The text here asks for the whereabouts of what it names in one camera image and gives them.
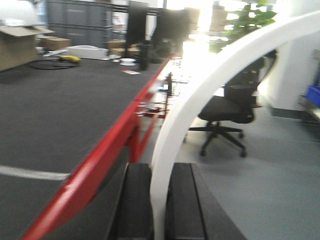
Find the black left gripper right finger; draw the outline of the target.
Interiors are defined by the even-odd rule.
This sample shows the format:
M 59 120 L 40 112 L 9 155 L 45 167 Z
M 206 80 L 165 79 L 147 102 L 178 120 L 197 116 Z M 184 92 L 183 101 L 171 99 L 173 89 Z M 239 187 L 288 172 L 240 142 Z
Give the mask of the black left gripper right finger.
M 173 165 L 165 209 L 167 240 L 244 240 L 194 163 Z

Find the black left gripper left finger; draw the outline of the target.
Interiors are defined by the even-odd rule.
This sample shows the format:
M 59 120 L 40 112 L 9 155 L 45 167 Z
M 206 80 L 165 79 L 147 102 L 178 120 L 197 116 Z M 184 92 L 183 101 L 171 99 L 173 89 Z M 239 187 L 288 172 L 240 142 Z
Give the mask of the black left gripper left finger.
M 154 239 L 151 177 L 147 163 L 127 165 L 108 240 Z

